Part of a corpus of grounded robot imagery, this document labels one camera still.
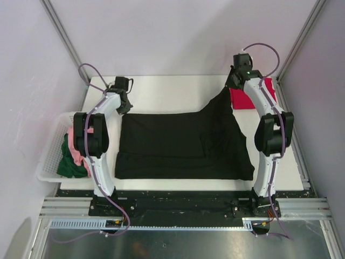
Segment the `black t-shirt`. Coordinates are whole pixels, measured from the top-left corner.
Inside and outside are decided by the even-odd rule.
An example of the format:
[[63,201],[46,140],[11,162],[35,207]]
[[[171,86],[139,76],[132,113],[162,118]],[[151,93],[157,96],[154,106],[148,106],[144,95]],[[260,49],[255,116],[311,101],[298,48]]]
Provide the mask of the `black t-shirt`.
[[253,173],[228,88],[198,112],[122,118],[114,170],[118,179],[251,181]]

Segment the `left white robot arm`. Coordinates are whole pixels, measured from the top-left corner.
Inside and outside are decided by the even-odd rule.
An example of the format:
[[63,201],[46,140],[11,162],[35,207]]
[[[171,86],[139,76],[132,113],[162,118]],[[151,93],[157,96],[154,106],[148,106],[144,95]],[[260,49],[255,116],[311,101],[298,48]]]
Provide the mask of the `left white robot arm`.
[[107,120],[117,112],[128,113],[133,107],[128,94],[134,79],[116,77],[106,85],[101,99],[89,112],[77,112],[73,117],[73,146],[86,159],[94,183],[94,194],[106,197],[100,203],[100,209],[109,216],[118,212],[119,202],[112,196],[115,187],[111,180],[106,153],[109,148]]

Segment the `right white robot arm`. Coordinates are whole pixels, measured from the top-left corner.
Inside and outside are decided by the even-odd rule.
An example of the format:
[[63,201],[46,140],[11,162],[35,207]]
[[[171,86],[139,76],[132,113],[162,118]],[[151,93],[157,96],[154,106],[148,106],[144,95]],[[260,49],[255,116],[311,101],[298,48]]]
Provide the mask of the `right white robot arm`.
[[225,86],[244,92],[260,116],[254,135],[259,167],[247,208],[252,215],[262,216],[270,207],[275,207],[275,177],[278,164],[291,144],[294,115],[285,112],[274,100],[262,74],[253,69],[253,61],[248,53],[233,56]]

